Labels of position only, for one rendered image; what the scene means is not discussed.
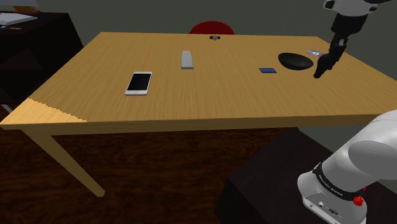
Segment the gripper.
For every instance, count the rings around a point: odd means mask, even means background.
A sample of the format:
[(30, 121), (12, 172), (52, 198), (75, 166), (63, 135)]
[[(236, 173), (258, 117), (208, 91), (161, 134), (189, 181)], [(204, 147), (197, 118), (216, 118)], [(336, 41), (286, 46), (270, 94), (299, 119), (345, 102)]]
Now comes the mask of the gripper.
[(334, 37), (328, 53), (320, 56), (317, 61), (317, 67), (314, 73), (315, 78), (320, 78), (327, 70), (332, 70), (333, 66), (345, 52), (347, 38), (351, 34), (358, 33), (364, 26), (367, 18), (368, 15), (350, 17), (337, 13), (331, 27), (331, 31), (335, 33)]

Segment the black bowl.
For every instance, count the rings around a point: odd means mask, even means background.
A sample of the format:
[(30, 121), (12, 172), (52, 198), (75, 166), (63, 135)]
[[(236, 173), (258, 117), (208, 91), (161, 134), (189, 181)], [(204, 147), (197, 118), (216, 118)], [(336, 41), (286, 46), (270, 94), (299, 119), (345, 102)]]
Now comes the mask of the black bowl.
[(311, 59), (296, 53), (280, 53), (277, 58), (285, 68), (295, 71), (305, 70), (314, 65)]

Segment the wooden table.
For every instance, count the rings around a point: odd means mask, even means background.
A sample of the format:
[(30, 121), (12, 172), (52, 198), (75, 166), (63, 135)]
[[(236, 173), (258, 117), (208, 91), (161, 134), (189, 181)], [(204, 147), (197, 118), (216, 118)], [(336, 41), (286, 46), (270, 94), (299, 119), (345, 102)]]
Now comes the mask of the wooden table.
[[(98, 197), (59, 135), (361, 125), (397, 109), (397, 81), (344, 54), (320, 78), (277, 56), (325, 51), (314, 36), (102, 32), (0, 122), (21, 130)], [(190, 51), (193, 69), (181, 69)], [(261, 73), (259, 68), (277, 72)], [(147, 95), (125, 95), (134, 72)]]

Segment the red chair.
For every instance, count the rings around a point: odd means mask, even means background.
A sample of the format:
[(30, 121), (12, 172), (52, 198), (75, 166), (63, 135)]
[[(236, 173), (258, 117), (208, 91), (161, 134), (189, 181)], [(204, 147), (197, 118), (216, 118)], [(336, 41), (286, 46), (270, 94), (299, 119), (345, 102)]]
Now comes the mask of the red chair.
[(219, 21), (209, 20), (200, 22), (192, 27), (189, 31), (190, 34), (226, 34), (226, 35), (234, 35), (233, 29)]

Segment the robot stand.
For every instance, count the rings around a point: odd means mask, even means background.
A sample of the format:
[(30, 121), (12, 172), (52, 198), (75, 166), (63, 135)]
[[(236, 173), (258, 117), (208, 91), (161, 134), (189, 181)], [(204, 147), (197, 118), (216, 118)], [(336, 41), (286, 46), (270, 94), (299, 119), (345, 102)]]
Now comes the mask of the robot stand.
[(331, 151), (287, 128), (233, 172), (214, 213), (221, 224), (340, 224), (327, 222), (303, 203), (299, 175), (310, 172)]

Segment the grey remote control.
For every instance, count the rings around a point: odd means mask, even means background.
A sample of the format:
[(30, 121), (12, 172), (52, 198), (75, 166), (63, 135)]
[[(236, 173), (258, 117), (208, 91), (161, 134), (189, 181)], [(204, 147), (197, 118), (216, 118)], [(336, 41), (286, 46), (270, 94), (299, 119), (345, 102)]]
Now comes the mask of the grey remote control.
[(193, 69), (193, 57), (190, 51), (182, 51), (181, 69)]

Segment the white smartphone with black screen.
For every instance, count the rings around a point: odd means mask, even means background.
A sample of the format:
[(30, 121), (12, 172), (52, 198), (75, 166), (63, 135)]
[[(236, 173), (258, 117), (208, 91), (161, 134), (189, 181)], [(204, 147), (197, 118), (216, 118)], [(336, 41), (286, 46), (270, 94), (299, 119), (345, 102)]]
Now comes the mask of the white smartphone with black screen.
[(147, 71), (134, 72), (125, 91), (125, 95), (147, 95), (152, 75), (152, 72)]

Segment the dark wooden cabinet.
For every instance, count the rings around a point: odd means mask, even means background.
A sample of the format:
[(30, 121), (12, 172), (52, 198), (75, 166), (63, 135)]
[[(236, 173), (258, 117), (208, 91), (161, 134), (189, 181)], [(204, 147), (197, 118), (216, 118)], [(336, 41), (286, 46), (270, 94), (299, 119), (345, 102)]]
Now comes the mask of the dark wooden cabinet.
[(0, 104), (19, 104), (73, 58), (83, 44), (68, 13), (0, 25)]

